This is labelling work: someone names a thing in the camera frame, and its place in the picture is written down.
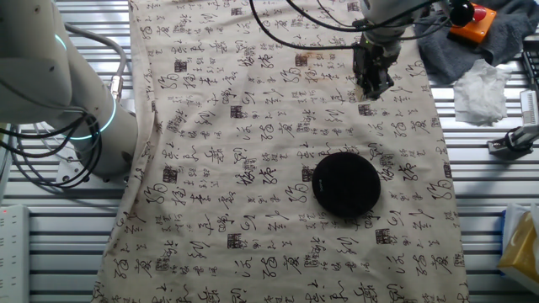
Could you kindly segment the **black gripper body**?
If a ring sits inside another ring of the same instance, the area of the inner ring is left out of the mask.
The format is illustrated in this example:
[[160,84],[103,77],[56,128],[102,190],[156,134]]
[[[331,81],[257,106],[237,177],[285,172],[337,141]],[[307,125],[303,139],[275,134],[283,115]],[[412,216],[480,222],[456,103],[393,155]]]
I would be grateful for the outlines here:
[[353,49],[353,72],[358,80],[375,80],[398,59],[400,47],[386,49],[368,41]]

